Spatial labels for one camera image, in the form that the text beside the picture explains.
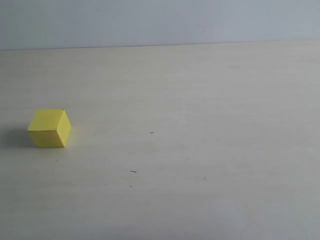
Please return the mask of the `yellow cube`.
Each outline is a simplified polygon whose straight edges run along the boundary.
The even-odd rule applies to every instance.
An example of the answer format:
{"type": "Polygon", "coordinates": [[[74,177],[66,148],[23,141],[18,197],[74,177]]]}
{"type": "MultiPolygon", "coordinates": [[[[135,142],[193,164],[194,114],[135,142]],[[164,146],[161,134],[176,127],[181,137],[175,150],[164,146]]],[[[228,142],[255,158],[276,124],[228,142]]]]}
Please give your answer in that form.
{"type": "Polygon", "coordinates": [[[64,148],[71,129],[65,109],[38,109],[27,131],[38,148],[64,148]]]}

